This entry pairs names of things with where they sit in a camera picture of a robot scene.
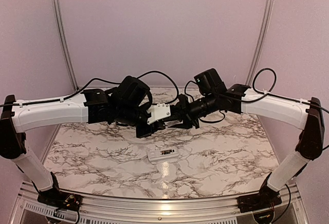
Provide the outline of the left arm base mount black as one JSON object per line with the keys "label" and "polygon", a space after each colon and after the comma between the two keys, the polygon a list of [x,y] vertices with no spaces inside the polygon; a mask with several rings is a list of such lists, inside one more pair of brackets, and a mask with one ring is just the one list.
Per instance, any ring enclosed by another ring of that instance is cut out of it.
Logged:
{"label": "left arm base mount black", "polygon": [[56,207],[59,210],[78,211],[82,202],[82,196],[68,192],[40,192],[38,202]]}

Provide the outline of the white remote control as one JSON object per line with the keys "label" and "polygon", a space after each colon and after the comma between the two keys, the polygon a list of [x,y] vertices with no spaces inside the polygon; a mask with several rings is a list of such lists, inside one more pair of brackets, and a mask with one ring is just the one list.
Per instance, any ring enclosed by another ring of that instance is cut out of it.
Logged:
{"label": "white remote control", "polygon": [[[174,153],[172,153],[170,155],[161,155],[160,152],[164,151],[164,150],[174,150]],[[153,151],[147,152],[148,160],[151,163],[177,158],[178,156],[179,156],[179,152],[178,152],[178,149],[175,147],[164,148],[161,150],[153,150]]]}

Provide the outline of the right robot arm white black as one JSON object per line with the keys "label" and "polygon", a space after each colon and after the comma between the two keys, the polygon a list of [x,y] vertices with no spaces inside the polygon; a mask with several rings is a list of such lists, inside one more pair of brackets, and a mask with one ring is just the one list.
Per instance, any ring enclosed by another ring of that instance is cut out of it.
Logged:
{"label": "right robot arm white black", "polygon": [[263,120],[274,120],[300,130],[295,149],[265,179],[254,202],[260,208],[271,203],[275,194],[306,165],[320,157],[326,149],[323,145],[325,125],[319,99],[294,99],[257,90],[242,84],[227,88],[214,68],[194,77],[202,98],[189,102],[179,95],[177,104],[171,106],[171,115],[165,121],[180,121],[180,128],[199,127],[199,119],[215,111],[256,115]]}

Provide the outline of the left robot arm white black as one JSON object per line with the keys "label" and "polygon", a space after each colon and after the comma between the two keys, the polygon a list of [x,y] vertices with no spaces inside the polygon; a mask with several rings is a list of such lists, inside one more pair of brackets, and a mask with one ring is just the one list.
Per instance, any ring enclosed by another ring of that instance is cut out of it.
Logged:
{"label": "left robot arm white black", "polygon": [[137,136],[146,137],[161,127],[159,121],[170,114],[168,104],[153,104],[150,88],[131,76],[106,91],[85,88],[53,100],[25,102],[9,95],[1,113],[1,156],[12,160],[25,173],[47,203],[61,206],[67,195],[60,191],[54,174],[25,145],[26,131],[64,123],[117,121],[136,127]]}

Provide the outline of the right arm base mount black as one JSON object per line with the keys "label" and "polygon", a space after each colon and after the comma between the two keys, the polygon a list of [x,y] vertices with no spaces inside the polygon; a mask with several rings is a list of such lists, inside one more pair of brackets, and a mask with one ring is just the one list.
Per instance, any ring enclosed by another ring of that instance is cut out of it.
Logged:
{"label": "right arm base mount black", "polygon": [[237,198],[237,205],[241,213],[272,208],[280,205],[282,199],[279,193],[256,193]]}

